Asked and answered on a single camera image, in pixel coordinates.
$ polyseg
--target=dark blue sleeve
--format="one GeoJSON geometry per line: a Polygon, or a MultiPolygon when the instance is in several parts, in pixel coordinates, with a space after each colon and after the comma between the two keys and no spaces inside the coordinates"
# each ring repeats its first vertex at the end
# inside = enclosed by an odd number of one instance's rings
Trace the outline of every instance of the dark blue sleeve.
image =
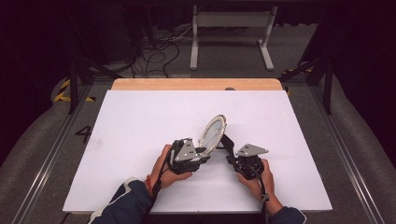
{"type": "Polygon", "coordinates": [[[269,224],[303,224],[306,216],[300,210],[284,206],[273,216],[268,218],[269,224]]]}
{"type": "Polygon", "coordinates": [[[151,206],[146,185],[130,178],[119,187],[110,204],[91,215],[89,223],[138,224],[151,206]]]}

